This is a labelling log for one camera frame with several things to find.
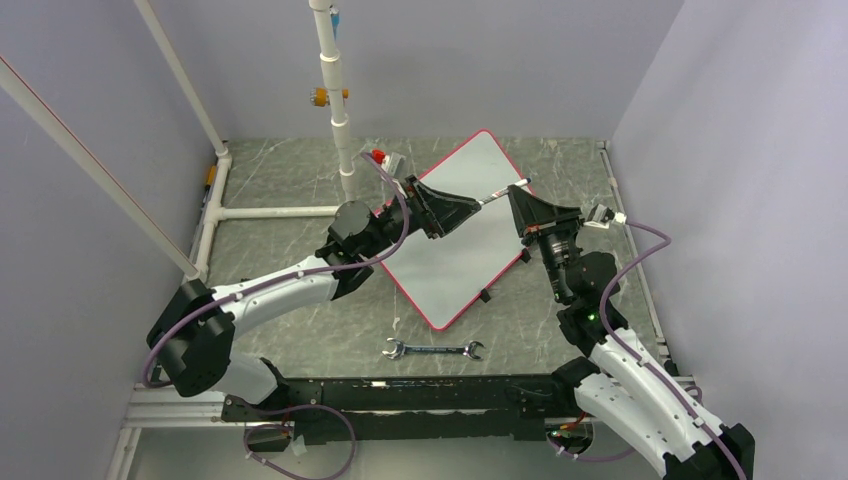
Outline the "white dry erase marker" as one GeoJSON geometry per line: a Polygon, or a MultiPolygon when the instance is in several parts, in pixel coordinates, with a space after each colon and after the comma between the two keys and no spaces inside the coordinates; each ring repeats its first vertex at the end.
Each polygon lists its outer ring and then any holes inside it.
{"type": "Polygon", "coordinates": [[[509,193],[509,191],[512,187],[523,188],[525,186],[528,186],[531,182],[532,182],[532,179],[529,178],[529,177],[522,178],[519,181],[511,183],[511,184],[507,185],[506,187],[491,193],[488,196],[485,196],[481,199],[478,199],[478,204],[480,206],[487,205],[491,202],[494,202],[494,201],[506,196],[509,193]]]}

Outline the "pink framed whiteboard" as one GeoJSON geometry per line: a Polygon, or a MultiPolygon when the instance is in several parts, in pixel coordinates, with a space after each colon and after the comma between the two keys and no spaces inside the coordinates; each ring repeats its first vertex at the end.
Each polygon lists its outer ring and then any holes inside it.
{"type": "MultiPolygon", "coordinates": [[[[420,176],[428,187],[475,200],[524,178],[486,129],[420,176]]],[[[420,231],[408,236],[383,268],[430,328],[443,331],[520,260],[522,249],[503,196],[444,238],[429,239],[420,231]]]]}

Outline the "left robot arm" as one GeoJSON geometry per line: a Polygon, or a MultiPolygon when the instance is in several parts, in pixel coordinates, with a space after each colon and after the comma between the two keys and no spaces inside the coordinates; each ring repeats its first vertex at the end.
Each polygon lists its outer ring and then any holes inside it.
{"type": "Polygon", "coordinates": [[[432,189],[415,176],[392,188],[394,199],[377,212],[358,200],[342,204],[326,243],[286,269],[231,285],[208,287],[199,279],[181,285],[147,335],[145,385],[155,387],[150,370],[160,365],[182,397],[216,391],[246,401],[261,419],[279,417],[288,402],[282,374],[266,359],[240,357],[234,341],[291,311],[354,292],[409,235],[442,238],[482,208],[479,200],[432,189]]]}

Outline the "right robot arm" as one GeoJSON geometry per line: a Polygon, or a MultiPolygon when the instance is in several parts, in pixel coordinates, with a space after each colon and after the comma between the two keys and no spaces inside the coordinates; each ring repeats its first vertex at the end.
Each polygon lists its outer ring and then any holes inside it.
{"type": "Polygon", "coordinates": [[[642,252],[624,267],[610,253],[582,253],[583,227],[631,226],[603,205],[587,218],[521,187],[506,190],[517,234],[539,248],[566,340],[581,357],[552,375],[551,401],[564,415],[586,413],[625,440],[663,479],[750,479],[755,441],[741,424],[727,425],[681,386],[646,350],[611,297],[624,275],[671,243],[642,252]]]}

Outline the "silver open end wrench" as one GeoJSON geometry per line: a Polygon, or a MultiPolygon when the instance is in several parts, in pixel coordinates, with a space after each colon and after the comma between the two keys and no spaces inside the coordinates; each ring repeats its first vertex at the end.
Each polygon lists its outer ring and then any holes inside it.
{"type": "Polygon", "coordinates": [[[478,349],[484,349],[485,345],[479,341],[471,341],[460,346],[434,346],[434,345],[410,345],[400,339],[388,338],[387,342],[392,345],[389,350],[383,350],[382,355],[390,360],[397,360],[408,354],[427,355],[460,355],[471,360],[481,360],[482,357],[476,353],[478,349]]]}

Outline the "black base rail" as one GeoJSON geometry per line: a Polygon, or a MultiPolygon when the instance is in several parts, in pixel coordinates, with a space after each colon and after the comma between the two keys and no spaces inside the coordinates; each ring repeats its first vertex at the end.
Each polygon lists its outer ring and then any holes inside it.
{"type": "Polygon", "coordinates": [[[549,374],[289,378],[257,406],[226,396],[222,419],[283,424],[308,445],[350,433],[359,440],[507,437],[583,453],[595,436],[591,418],[549,374]]]}

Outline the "white PVC pipe frame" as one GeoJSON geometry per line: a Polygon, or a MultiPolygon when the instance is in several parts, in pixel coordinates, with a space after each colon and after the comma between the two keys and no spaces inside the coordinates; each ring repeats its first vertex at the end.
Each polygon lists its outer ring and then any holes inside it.
{"type": "MultiPolygon", "coordinates": [[[[176,246],[176,243],[153,220],[152,216],[143,209],[140,203],[132,197],[6,58],[1,59],[2,90],[77,163],[82,171],[112,199],[188,279],[204,279],[207,277],[216,229],[223,221],[313,218],[333,214],[336,211],[333,206],[227,208],[223,205],[226,182],[233,162],[232,154],[218,134],[153,6],[148,1],[136,1],[134,5],[182,93],[188,100],[213,147],[216,157],[214,166],[210,168],[206,177],[206,197],[197,227],[197,239],[193,242],[193,257],[187,256],[176,246]]],[[[331,126],[339,162],[340,182],[345,199],[350,201],[357,196],[357,186],[350,145],[350,119],[345,107],[341,53],[336,43],[338,9],[332,1],[319,0],[311,1],[309,7],[314,15],[320,45],[319,58],[324,83],[324,86],[317,89],[316,92],[325,94],[324,104],[331,111],[331,126]]]]}

